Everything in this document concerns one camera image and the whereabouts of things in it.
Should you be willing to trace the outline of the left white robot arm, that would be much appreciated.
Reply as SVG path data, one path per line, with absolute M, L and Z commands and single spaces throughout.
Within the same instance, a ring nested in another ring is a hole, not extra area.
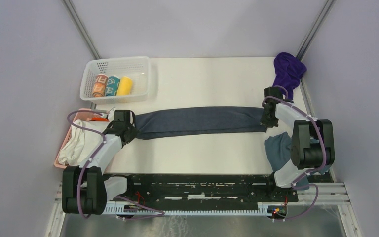
M 114 110 L 114 119 L 102 132 L 93 130 L 101 139 L 91 154 L 79 165 L 68 166 L 62 173 L 62 210 L 79 214 L 84 219 L 101 215 L 109 200 L 119 196 L 129 201 L 135 187 L 126 178 L 104 178 L 104 171 L 114 156 L 133 141 L 139 131 L 136 115 L 131 110 Z

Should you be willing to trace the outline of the dark grey towel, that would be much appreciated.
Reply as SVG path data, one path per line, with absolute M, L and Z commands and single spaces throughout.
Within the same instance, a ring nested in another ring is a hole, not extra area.
M 168 109 L 136 115 L 138 139 L 266 132 L 261 125 L 262 108 L 210 106 Z

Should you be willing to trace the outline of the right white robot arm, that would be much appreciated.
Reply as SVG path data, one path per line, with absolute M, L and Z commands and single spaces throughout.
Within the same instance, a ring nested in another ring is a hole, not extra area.
M 294 188 L 302 178 L 335 160 L 332 122 L 302 111 L 292 100 L 283 97 L 281 88 L 265 88 L 262 102 L 262 126 L 274 128 L 281 121 L 292 130 L 290 159 L 271 174 L 271 185 L 265 188 L 265 195 L 271 201 L 279 201 L 285 196 L 285 189 Z

